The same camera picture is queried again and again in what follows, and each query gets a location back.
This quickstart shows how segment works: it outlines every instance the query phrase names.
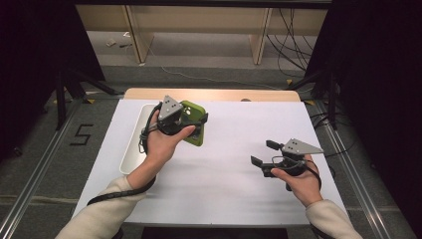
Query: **green object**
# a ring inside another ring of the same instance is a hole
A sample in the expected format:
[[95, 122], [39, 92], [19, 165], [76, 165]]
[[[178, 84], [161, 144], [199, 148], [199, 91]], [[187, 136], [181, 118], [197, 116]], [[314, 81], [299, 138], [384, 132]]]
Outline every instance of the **green object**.
[[[202, 121], [206, 115], [205, 109], [201, 106], [188, 101], [183, 101], [181, 104], [183, 105], [181, 120], [184, 123]], [[204, 123], [201, 126], [197, 126], [195, 131], [184, 140], [196, 146], [202, 145], [204, 141], [204, 127]]]

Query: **gray floor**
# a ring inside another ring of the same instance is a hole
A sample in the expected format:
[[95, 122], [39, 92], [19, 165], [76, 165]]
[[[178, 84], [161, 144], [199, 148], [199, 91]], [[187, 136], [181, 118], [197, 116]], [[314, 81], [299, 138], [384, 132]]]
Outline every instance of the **gray floor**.
[[[130, 39], [123, 33], [89, 32], [98, 59], [103, 66], [107, 84], [116, 90], [131, 87], [156, 88], [214, 88], [214, 89], [284, 89], [288, 79], [296, 81], [303, 72], [288, 61], [281, 59], [280, 66], [288, 77], [279, 71], [278, 54], [267, 42], [262, 64], [252, 62], [247, 36], [208, 35], [208, 34], [156, 34], [147, 62], [139, 66], [134, 60]], [[113, 38], [116, 45], [106, 46], [106, 41]], [[311, 44], [315, 37], [307, 37]], [[301, 49], [311, 49], [298, 38]], [[288, 56], [299, 62], [297, 54], [286, 51]], [[91, 172], [97, 153], [101, 147], [113, 111], [118, 102], [99, 90], [84, 85], [95, 99], [91, 104], [78, 101], [68, 103], [68, 109], [75, 110], [64, 132], [63, 140], [55, 152], [48, 169], [39, 184], [31, 203], [26, 209], [12, 238], [53, 238], [69, 221], [78, 198]], [[300, 89], [303, 99], [309, 99], [312, 86]], [[310, 116], [326, 111], [323, 101], [316, 105], [307, 105]], [[46, 103], [47, 111], [39, 115], [33, 130], [22, 143], [22, 156], [10, 154], [0, 165], [0, 217], [4, 218], [12, 208], [16, 197], [23, 190], [44, 151], [53, 138], [57, 123], [55, 96]], [[337, 116], [338, 134], [347, 154], [358, 171], [358, 176], [367, 190], [370, 200], [385, 223], [390, 238], [416, 238], [389, 195], [376, 170], [370, 167], [370, 158], [360, 144], [347, 116]], [[75, 137], [81, 124], [91, 124], [81, 129], [81, 133], [90, 134], [86, 145], [73, 146], [83, 138]], [[329, 125], [316, 129], [316, 135], [325, 155], [336, 153], [329, 137]], [[334, 181], [347, 209], [351, 222], [363, 238], [379, 238], [373, 232], [368, 218], [350, 183], [340, 155], [327, 158], [329, 166], [335, 171]], [[124, 238], [140, 238], [142, 228], [138, 225], [124, 224]], [[290, 238], [315, 238], [310, 227], [288, 228]]]

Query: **white sleeve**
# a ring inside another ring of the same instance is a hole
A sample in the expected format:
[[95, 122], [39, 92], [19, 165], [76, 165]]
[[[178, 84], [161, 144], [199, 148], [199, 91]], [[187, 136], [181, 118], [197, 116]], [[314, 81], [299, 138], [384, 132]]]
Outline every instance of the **white sleeve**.
[[[99, 195], [132, 190], [126, 177], [113, 180]], [[111, 238], [146, 193], [97, 202], [85, 207], [62, 229], [58, 239]]]
[[323, 200], [307, 207], [310, 223], [326, 235], [340, 239], [362, 238], [351, 225], [348, 216], [335, 203]]

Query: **cable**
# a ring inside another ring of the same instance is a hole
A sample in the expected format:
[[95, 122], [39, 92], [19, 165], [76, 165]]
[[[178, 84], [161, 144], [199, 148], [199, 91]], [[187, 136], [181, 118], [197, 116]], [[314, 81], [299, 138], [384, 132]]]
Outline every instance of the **cable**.
[[[284, 158], [284, 159], [287, 159], [287, 160], [289, 160], [289, 161], [291, 161], [291, 162], [294, 162], [294, 163], [295, 163], [295, 165], [293, 165], [293, 166], [289, 166], [289, 167], [277, 166], [277, 163], [275, 163], [275, 162], [274, 162], [274, 159], [275, 159], [275, 158]], [[292, 168], [295, 168], [295, 167], [298, 167], [298, 166], [302, 165], [302, 163], [301, 163], [300, 161], [296, 161], [296, 160], [293, 160], [293, 159], [291, 159], [291, 158], [289, 158], [289, 157], [287, 157], [287, 156], [280, 156], [280, 155], [278, 155], [278, 156], [273, 156], [273, 157], [271, 158], [271, 161], [273, 162], [273, 166], [274, 166], [274, 167], [279, 168], [279, 169], [281, 169], [281, 170], [289, 170], [289, 169], [292, 169]]]
[[270, 37], [267, 35], [268, 40], [270, 40], [271, 45], [273, 45], [273, 47], [277, 50], [277, 52], [282, 55], [284, 58], [286, 58], [286, 60], [288, 60], [290, 63], [292, 63], [293, 65], [297, 66], [299, 69], [301, 69], [302, 71], [305, 71], [306, 69], [299, 66], [299, 64], [297, 64], [296, 62], [294, 62], [292, 59], [290, 59], [288, 56], [286, 56], [286, 54], [284, 54], [281, 50], [279, 50], [277, 48], [277, 46], [273, 43], [273, 41], [270, 39]]
[[304, 38], [305, 42], [308, 44], [308, 47], [310, 47], [310, 49], [313, 51], [314, 48], [311, 47], [311, 44], [308, 42], [307, 38], [305, 36], [302, 36], [302, 37]]
[[288, 30], [288, 36], [290, 35], [290, 36], [291, 36], [291, 38], [292, 38], [292, 40], [293, 40], [293, 42], [294, 42], [295, 49], [297, 50], [297, 56], [298, 56], [298, 59], [299, 59], [299, 61], [301, 62], [301, 65], [303, 66], [304, 71], [305, 71], [305, 66], [304, 66], [304, 65], [303, 65], [303, 63], [302, 63], [301, 58], [299, 57], [298, 52], [301, 52], [301, 56], [303, 57], [304, 61], [305, 61], [306, 63], [308, 63], [308, 62], [305, 60], [305, 57], [304, 57], [304, 55], [302, 54], [302, 51], [301, 51], [301, 49], [299, 48], [298, 43], [296, 42], [296, 39], [295, 39], [295, 33], [294, 33], [294, 27], [293, 27], [294, 18], [295, 18], [295, 10], [294, 10], [294, 9], [291, 9], [291, 24], [290, 24], [290, 27], [288, 26], [288, 23], [286, 22], [286, 19], [285, 19], [284, 15], [283, 15], [283, 12], [282, 12], [282, 9], [281, 9], [281, 8], [279, 8], [279, 12], [280, 12], [280, 16], [281, 16], [281, 17], [282, 17], [282, 19], [283, 19], [283, 22], [285, 23], [286, 29]]
[[[336, 116], [344, 116], [347, 117], [347, 115], [345, 113], [334, 113]], [[328, 115], [328, 113], [321, 113], [321, 114], [316, 114], [313, 116], [310, 116], [310, 119], [315, 118], [315, 117], [321, 117], [321, 116], [326, 116]]]
[[277, 66], [279, 67], [279, 71], [280, 71], [283, 75], [288, 76], [288, 77], [302, 78], [303, 76], [291, 75], [291, 74], [285, 73], [285, 72], [282, 70], [282, 67], [280, 66], [280, 55], [281, 55], [281, 54], [279, 53], [279, 58], [277, 59]]
[[[280, 42], [280, 40], [279, 40], [279, 38], [277, 37], [277, 35], [273, 35], [273, 37], [276, 39], [276, 41], [277, 42], [279, 42], [280, 43], [280, 45], [282, 45], [283, 46], [283, 48], [286, 48], [286, 49], [288, 49], [288, 50], [291, 50], [292, 52], [297, 52], [298, 50], [295, 50], [295, 49], [293, 49], [293, 48], [290, 48], [290, 47], [288, 47], [288, 46], [286, 46], [286, 44], [284, 44], [284, 43], [282, 43], [282, 42]], [[311, 56], [311, 54], [309, 54], [309, 53], [305, 53], [305, 52], [302, 52], [302, 54], [304, 54], [304, 55], [307, 55], [307, 56]]]
[[356, 144], [356, 139], [353, 141], [353, 143], [352, 143], [352, 144], [351, 144], [351, 145], [350, 145], [347, 149], [342, 150], [342, 151], [340, 151], [340, 152], [333, 153], [333, 154], [325, 155], [325, 158], [332, 157], [332, 156], [336, 156], [336, 155], [342, 154], [342, 153], [344, 153], [344, 152], [347, 152], [347, 151], [349, 151], [351, 148], [353, 148], [355, 144]]
[[328, 117], [324, 117], [324, 118], [320, 119], [320, 120], [317, 122], [317, 124], [316, 124], [316, 125], [314, 125], [314, 129], [317, 129], [318, 127], [322, 126], [322, 124], [321, 124], [321, 123], [322, 123], [324, 120], [326, 120], [326, 119], [328, 119]]
[[[149, 47], [149, 45], [145, 44], [145, 46], [148, 46], [148, 51], [152, 54], [152, 56], [156, 57], [156, 55], [154, 54], [154, 52], [152, 51], [152, 49]], [[215, 83], [236, 83], [236, 84], [241, 84], [241, 85], [246, 85], [246, 86], [254, 86], [254, 87], [263, 87], [263, 88], [269, 88], [272, 90], [276, 90], [276, 91], [282, 91], [283, 89], [280, 88], [275, 88], [275, 87], [271, 87], [268, 85], [264, 85], [264, 84], [254, 84], [254, 83], [244, 83], [244, 82], [239, 82], [239, 81], [229, 81], [229, 80], [215, 80], [215, 79], [211, 79], [211, 78], [204, 78], [204, 77], [191, 77], [188, 75], [185, 75], [183, 73], [179, 73], [179, 72], [170, 72], [168, 70], [166, 70], [163, 66], [160, 66], [160, 68], [168, 74], [172, 74], [172, 75], [178, 75], [181, 77], [185, 77], [188, 79], [194, 79], [194, 80], [205, 80], [205, 81], [210, 81], [210, 82], [215, 82]]]
[[139, 136], [139, 144], [137, 145], [139, 147], [140, 153], [148, 154], [148, 136], [149, 136], [149, 124], [151, 123], [152, 117], [154, 116], [154, 113], [161, 109], [162, 102], [160, 102], [157, 106], [154, 107], [151, 114], [149, 114], [148, 121], [146, 122], [145, 130], [142, 131], [142, 133]]
[[313, 171], [310, 167], [308, 167], [308, 166], [306, 166], [306, 165], [304, 165], [304, 168], [306, 169], [306, 170], [308, 170], [309, 172], [311, 172], [315, 177], [316, 177], [316, 179], [317, 179], [317, 182], [318, 182], [318, 184], [319, 184], [319, 190], [320, 190], [320, 188], [322, 187], [322, 181], [320, 180], [320, 177], [319, 177], [319, 175], [317, 174], [317, 172], [315, 172], [315, 171]]
[[143, 187], [138, 188], [138, 189], [128, 190], [128, 191], [120, 191], [120, 192], [111, 192], [111, 193], [107, 193], [107, 194], [104, 194], [104, 195], [97, 196], [97, 197], [91, 199], [88, 202], [87, 206], [94, 204], [94, 203], [101, 202], [101, 201], [111, 200], [111, 199], [120, 198], [120, 197], [133, 196], [133, 195], [143, 193], [143, 192], [147, 191], [149, 188], [151, 188], [151, 186], [155, 182], [155, 178], [156, 177], [154, 176], [148, 183], [146, 183], [146, 185], [144, 185]]
[[130, 61], [132, 61], [132, 62], [136, 62], [134, 59], [131, 59], [130, 57], [129, 57], [129, 55], [127, 54], [127, 49], [129, 49], [129, 48], [131, 48], [131, 47], [133, 47], [133, 45], [130, 43], [130, 44], [125, 44], [125, 45], [120, 45], [119, 46], [120, 48], [124, 48], [124, 55], [130, 60]]

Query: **forearm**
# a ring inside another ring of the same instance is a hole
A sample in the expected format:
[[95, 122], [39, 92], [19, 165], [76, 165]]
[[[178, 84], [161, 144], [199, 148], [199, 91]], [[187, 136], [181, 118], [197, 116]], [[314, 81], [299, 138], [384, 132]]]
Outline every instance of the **forearm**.
[[307, 218], [314, 227], [330, 237], [362, 238], [354, 230], [347, 215], [329, 200], [322, 200], [308, 206]]
[[[126, 177], [120, 177], [112, 181], [100, 195], [127, 190], [132, 190], [132, 187]], [[142, 193], [87, 206], [62, 229], [57, 238], [111, 238], [136, 203], [144, 197], [145, 193]]]
[[145, 161], [127, 176], [127, 182], [134, 189], [141, 188], [154, 178], [163, 165], [164, 162], [158, 162], [148, 155]]

